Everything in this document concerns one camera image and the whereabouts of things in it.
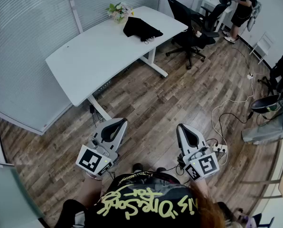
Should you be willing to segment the grey denim cloth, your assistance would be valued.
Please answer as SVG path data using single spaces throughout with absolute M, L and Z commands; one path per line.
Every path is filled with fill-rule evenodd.
M 264 141 L 276 140 L 283 135 L 283 114 L 270 120 L 267 124 L 242 131 L 244 142 L 258 144 Z

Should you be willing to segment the black desk control panel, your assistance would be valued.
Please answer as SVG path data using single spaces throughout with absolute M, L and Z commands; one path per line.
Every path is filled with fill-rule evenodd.
M 97 91 L 100 92 L 104 89 L 106 89 L 109 85 L 111 84 L 111 80 L 107 81 L 105 84 L 103 84 L 102 86 L 100 86 Z

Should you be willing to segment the white wooden chair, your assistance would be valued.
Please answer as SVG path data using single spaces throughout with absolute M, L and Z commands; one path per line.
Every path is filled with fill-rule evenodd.
M 256 58 L 259 60 L 258 64 L 261 64 L 264 58 L 269 54 L 270 48 L 274 45 L 273 37 L 266 31 L 261 38 L 256 42 L 255 47 L 251 50 L 249 55 L 254 54 Z M 259 48 L 264 55 L 258 56 L 256 54 L 256 49 Z

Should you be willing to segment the black mesh office chair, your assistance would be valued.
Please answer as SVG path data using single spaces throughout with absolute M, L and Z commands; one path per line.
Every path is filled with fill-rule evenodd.
M 189 8 L 187 8 L 185 5 L 181 4 L 177 0 L 168 0 L 168 3 L 173 13 L 174 19 L 183 23 L 188 28 L 172 38 L 171 43 L 172 44 L 176 43 L 180 47 L 175 50 L 167 52 L 166 56 L 169 56 L 170 54 L 173 53 L 185 51 L 189 61 L 189 65 L 186 66 L 186 69 L 190 70 L 192 68 L 192 63 L 191 63 L 192 53 L 201 56 L 202 61 L 204 61 L 206 58 L 203 54 L 200 53 L 200 50 L 195 49 L 196 47 L 200 48 L 200 45 L 198 45 L 198 40 L 197 40 L 198 38 L 196 37 L 194 28 L 191 24 L 192 22 L 191 11 Z
M 200 8 L 203 9 L 204 15 L 203 15 L 203 29 L 206 32 L 215 32 L 216 30 L 216 22 L 219 18 L 219 16 L 225 11 L 227 7 L 229 7 L 232 4 L 232 0 L 219 0 L 219 4 L 216 7 L 209 7 L 205 8 L 201 6 Z

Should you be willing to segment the person's right forearm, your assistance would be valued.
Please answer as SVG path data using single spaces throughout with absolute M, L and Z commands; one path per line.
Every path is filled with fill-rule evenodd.
M 205 179 L 200 179 L 198 181 L 190 179 L 190 184 L 196 186 L 204 196 L 210 196 L 210 189 Z

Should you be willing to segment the white desk leg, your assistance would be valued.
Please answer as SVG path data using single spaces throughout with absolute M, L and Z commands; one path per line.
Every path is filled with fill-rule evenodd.
M 147 58 L 145 56 L 141 56 L 139 59 L 150 66 L 152 69 L 154 69 L 156 72 L 158 72 L 161 77 L 167 77 L 168 73 L 154 63 L 155 52 L 156 48 L 148 52 Z
M 106 121 L 111 120 L 111 116 L 100 106 L 93 95 L 90 95 L 87 99 Z

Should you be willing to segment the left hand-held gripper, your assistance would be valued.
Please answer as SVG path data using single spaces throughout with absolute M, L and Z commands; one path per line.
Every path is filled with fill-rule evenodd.
M 100 123 L 94 137 L 82 145 L 76 165 L 90 177 L 103 177 L 118 158 L 117 150 L 123 142 L 127 126 L 126 118 L 113 118 Z

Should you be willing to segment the black swivel chair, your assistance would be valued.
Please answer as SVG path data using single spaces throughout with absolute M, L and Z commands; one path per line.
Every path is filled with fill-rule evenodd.
M 270 70 L 269 78 L 264 76 L 262 79 L 257 80 L 267 86 L 268 94 L 274 95 L 274 92 L 280 93 L 283 89 L 283 56 Z

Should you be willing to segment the black fabric bag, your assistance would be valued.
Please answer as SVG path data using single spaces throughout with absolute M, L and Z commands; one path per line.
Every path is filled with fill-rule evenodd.
M 137 36 L 140 38 L 141 42 L 145 42 L 146 39 L 151 37 L 161 37 L 163 33 L 146 23 L 140 18 L 129 17 L 124 28 L 123 32 L 127 37 Z

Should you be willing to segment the potted artificial flower bouquet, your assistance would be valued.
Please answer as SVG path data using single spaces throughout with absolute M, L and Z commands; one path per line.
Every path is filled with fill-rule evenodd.
M 110 4 L 105 10 L 117 23 L 126 23 L 129 17 L 134 16 L 133 9 L 128 7 L 124 2 L 117 3 L 116 5 Z

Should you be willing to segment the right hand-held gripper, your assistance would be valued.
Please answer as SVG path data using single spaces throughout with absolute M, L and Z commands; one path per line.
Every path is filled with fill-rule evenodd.
M 176 134 L 179 148 L 184 155 L 184 171 L 193 181 L 207 178 L 219 171 L 216 154 L 205 146 L 206 141 L 200 131 L 180 123 Z

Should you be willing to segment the person's black printed shirt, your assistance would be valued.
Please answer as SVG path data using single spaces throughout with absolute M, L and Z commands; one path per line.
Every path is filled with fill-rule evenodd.
M 196 192 L 152 171 L 118 176 L 90 207 L 64 202 L 55 228 L 200 228 Z

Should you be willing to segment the person's left forearm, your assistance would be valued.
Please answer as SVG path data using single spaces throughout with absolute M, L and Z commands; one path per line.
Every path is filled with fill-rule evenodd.
M 77 196 L 77 201 L 86 208 L 90 208 L 100 199 L 102 191 L 102 179 L 86 174 L 83 185 Z

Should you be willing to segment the white side table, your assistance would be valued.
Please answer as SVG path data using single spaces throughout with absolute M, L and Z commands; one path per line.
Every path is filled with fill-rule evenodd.
M 219 0 L 202 0 L 201 6 L 203 6 L 205 8 L 216 7 L 219 3 L 220 3 Z M 232 5 L 230 5 L 219 16 L 219 18 L 216 22 L 217 27 L 216 27 L 215 32 L 218 32 L 220 30 L 224 30 L 224 28 L 225 28 L 225 18 L 227 17 L 227 15 L 229 15 L 232 12 L 232 10 L 233 10 L 233 7 L 232 7 Z

